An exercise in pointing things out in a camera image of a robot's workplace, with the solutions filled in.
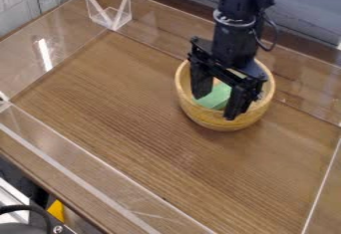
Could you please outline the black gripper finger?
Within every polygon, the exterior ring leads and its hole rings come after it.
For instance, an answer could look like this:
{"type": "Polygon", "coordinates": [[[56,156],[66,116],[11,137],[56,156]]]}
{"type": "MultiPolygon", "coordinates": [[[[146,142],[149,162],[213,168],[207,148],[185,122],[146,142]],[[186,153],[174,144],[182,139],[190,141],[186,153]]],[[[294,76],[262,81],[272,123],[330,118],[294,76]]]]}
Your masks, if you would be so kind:
{"type": "Polygon", "coordinates": [[[211,92],[213,75],[202,62],[190,63],[190,86],[191,94],[197,100],[211,92]]]}
{"type": "Polygon", "coordinates": [[[223,117],[228,120],[234,120],[241,114],[245,114],[252,103],[258,101],[261,94],[262,84],[234,86],[223,110],[223,117]]]}

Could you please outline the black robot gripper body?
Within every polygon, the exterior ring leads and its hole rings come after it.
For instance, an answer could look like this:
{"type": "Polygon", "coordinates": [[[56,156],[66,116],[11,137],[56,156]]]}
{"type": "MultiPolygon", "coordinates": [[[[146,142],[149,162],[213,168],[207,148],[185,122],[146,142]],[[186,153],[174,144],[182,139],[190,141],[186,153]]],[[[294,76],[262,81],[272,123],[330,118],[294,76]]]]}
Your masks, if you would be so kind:
{"type": "Polygon", "coordinates": [[[213,39],[190,39],[189,62],[202,62],[213,78],[232,87],[264,84],[268,75],[254,60],[258,50],[257,17],[252,15],[249,20],[232,19],[219,10],[214,10],[213,19],[213,39]]]}

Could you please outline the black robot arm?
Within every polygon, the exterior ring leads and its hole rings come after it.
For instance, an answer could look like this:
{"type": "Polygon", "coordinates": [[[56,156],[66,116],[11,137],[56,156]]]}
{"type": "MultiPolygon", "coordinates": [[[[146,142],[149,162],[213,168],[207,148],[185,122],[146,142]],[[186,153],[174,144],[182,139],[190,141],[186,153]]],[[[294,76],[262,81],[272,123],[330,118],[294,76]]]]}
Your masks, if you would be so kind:
{"type": "Polygon", "coordinates": [[[248,112],[268,81],[256,55],[260,50],[273,50],[261,42],[264,26],[274,24],[266,15],[273,5],[274,0],[218,0],[213,11],[213,38],[194,36],[190,39],[191,94],[197,99],[207,96],[214,80],[229,85],[230,96],[223,109],[229,120],[248,112]]]}

